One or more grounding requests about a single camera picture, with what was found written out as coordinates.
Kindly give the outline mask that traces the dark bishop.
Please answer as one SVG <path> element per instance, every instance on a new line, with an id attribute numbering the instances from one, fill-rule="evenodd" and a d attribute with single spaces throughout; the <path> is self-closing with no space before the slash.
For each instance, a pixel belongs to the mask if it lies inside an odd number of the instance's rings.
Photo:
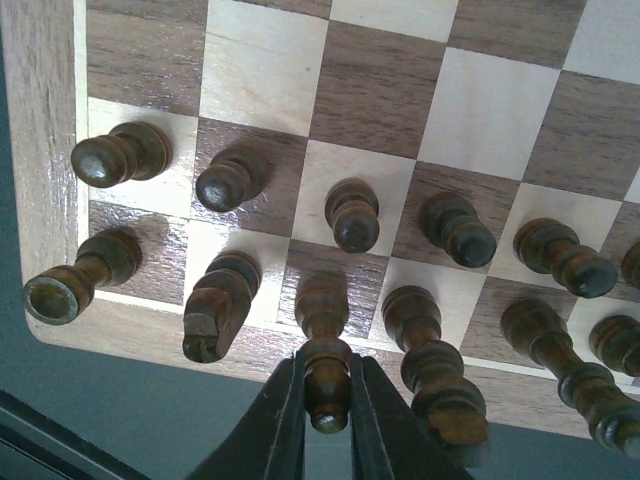
<path id="1" fill-rule="evenodd" d="M 589 335 L 592 353 L 609 369 L 639 376 L 639 321 L 613 315 L 598 322 Z"/>
<path id="2" fill-rule="evenodd" d="M 344 277 L 320 273 L 301 281 L 294 313 L 307 337 L 299 350 L 304 358 L 306 411 L 316 431 L 338 433 L 348 423 L 351 406 L 352 350 L 340 339 L 349 319 Z"/>

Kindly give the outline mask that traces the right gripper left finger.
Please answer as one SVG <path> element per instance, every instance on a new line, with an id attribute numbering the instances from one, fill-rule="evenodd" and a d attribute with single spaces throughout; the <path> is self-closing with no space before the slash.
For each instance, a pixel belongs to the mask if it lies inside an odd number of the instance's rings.
<path id="1" fill-rule="evenodd" d="M 229 436 L 190 479 L 302 479 L 304 360 L 282 360 Z"/>

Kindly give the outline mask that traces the dark queen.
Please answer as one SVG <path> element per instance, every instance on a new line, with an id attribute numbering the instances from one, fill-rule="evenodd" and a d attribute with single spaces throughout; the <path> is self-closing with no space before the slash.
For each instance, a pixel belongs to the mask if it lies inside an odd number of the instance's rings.
<path id="1" fill-rule="evenodd" d="M 400 371 L 413 394 L 413 413 L 462 466 L 483 465 L 490 456 L 485 399 L 465 378 L 459 350 L 441 339 L 433 296 L 419 286 L 401 286 L 386 296 L 381 313 L 387 335 L 404 352 Z"/>

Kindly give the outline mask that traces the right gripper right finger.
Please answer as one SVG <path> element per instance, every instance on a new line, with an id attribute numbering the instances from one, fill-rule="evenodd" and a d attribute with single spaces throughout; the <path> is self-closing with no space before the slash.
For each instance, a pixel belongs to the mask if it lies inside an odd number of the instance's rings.
<path id="1" fill-rule="evenodd" d="M 350 358 L 352 477 L 470 479 L 411 412 L 371 356 Z"/>

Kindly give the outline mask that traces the dark pawn placed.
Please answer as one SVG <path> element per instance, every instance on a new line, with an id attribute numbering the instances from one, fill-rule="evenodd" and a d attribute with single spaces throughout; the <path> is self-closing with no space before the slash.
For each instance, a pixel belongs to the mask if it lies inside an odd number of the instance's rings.
<path id="1" fill-rule="evenodd" d="M 376 244 L 380 233 L 379 201 L 368 183 L 358 178 L 339 181 L 327 195 L 324 212 L 341 250 L 365 253 Z"/>
<path id="2" fill-rule="evenodd" d="M 427 240 L 456 264 L 480 268 L 493 259 L 496 239 L 464 197 L 453 192 L 434 194 L 424 200 L 418 220 Z"/>
<path id="3" fill-rule="evenodd" d="M 621 275 L 627 285 L 640 289 L 640 242 L 634 243 L 620 263 Z"/>
<path id="4" fill-rule="evenodd" d="M 604 296 L 617 283 L 615 264 L 582 245 L 572 228 L 552 218 L 538 218 L 523 225 L 514 237 L 513 249 L 529 270 L 551 275 L 578 297 Z"/>
<path id="5" fill-rule="evenodd" d="M 99 189 L 153 179 L 169 167 L 172 158 L 169 138 L 159 127 L 143 121 L 121 123 L 108 134 L 84 139 L 70 156 L 76 176 Z"/>
<path id="6" fill-rule="evenodd" d="M 248 148 L 227 148 L 198 176 L 196 197 L 210 211 L 229 212 L 257 197 L 269 175 L 269 162 L 261 154 Z"/>

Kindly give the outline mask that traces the dark knight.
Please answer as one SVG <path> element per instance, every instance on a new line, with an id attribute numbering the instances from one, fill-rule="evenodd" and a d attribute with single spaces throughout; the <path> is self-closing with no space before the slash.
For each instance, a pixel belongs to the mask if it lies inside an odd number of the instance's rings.
<path id="1" fill-rule="evenodd" d="M 187 359 L 206 364 L 226 356 L 261 279 L 261 267 L 244 252 L 226 251 L 211 261 L 185 304 L 182 349 Z"/>

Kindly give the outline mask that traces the dark king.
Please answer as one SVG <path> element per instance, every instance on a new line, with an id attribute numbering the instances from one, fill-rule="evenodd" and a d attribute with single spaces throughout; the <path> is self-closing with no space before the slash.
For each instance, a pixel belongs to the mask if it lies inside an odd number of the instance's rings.
<path id="1" fill-rule="evenodd" d="M 503 312 L 500 327 L 516 352 L 554 374 L 559 398 L 585 419 L 596 443 L 639 458 L 639 402 L 623 393 L 607 368 L 577 355 L 566 321 L 548 303 L 517 301 Z"/>

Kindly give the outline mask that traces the dark rook corner piece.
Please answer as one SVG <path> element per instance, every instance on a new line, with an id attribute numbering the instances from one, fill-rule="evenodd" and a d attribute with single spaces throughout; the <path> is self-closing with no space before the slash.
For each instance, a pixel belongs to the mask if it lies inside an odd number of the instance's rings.
<path id="1" fill-rule="evenodd" d="M 45 324 L 68 324 L 91 304 L 96 288 L 125 283 L 142 259 L 137 239 L 126 230 L 102 230 L 79 246 L 72 265 L 52 267 L 28 280 L 24 307 Z"/>

